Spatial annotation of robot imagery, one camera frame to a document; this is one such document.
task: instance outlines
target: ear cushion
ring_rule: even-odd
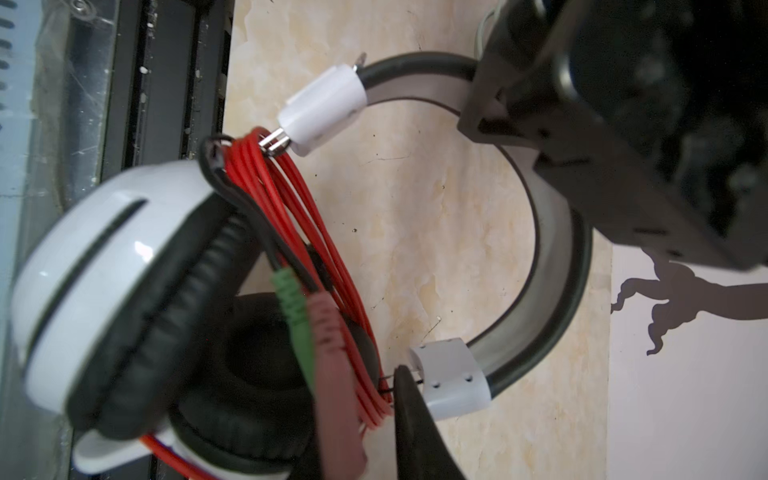
[[[238,297],[235,317],[211,346],[197,381],[171,408],[171,425],[184,444],[221,468],[286,471],[312,437],[312,396],[275,295]],[[361,343],[370,344],[364,348],[372,349],[359,326],[350,329],[359,329]]]
[[[184,222],[127,299],[68,398],[76,429],[132,439],[154,427],[194,371],[212,323],[259,253],[247,222],[217,195]]]

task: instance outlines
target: white cable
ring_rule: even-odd
[[[502,6],[504,6],[504,1],[505,0],[498,0],[496,8],[493,8],[490,12],[486,13],[478,24],[478,29],[475,32],[475,58],[478,60],[482,57],[483,44],[485,43],[485,24],[488,23],[490,17],[493,17],[493,23],[494,25],[496,24],[498,15],[502,11]]]

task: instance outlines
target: headphones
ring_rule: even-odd
[[[357,74],[368,105],[411,99],[457,114],[475,69],[423,52]],[[591,258],[590,227],[535,174],[536,153],[499,150],[528,192],[536,250],[520,296],[468,343],[494,397],[562,336]],[[102,184],[16,280],[12,332],[29,398],[118,441],[167,415],[180,450],[222,472],[290,469],[312,444],[312,399],[274,295],[237,296],[259,253],[249,223],[196,162],[135,167]],[[377,383],[371,340],[348,325]]]
[[[28,396],[107,439],[168,415],[219,468],[282,472],[313,403],[273,293],[236,296],[260,248],[195,162],[136,167],[67,213],[19,276],[14,340]],[[347,322],[367,371],[376,351]]]

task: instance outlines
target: beige marble tabletop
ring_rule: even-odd
[[[410,51],[472,55],[495,0],[237,0],[224,130],[276,127],[283,102],[331,65]],[[534,232],[521,182],[492,147],[426,104],[369,108],[294,157],[368,309],[391,371],[407,347],[469,341],[511,304]],[[581,307],[552,353],[490,409],[439,422],[467,478],[604,478],[611,249],[595,235]],[[257,265],[244,292],[269,289]],[[365,439],[365,478],[396,478],[394,422]]]

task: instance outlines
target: black ear cushion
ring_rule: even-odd
[[[68,398],[76,429],[132,439],[154,427],[194,371],[212,323],[225,322],[259,253],[247,222],[217,195],[159,253]]]
[[[249,474],[285,471],[314,429],[313,403],[273,293],[238,297],[236,319],[211,345],[205,367],[175,407],[179,439],[207,461]],[[378,380],[371,339],[347,322]]]

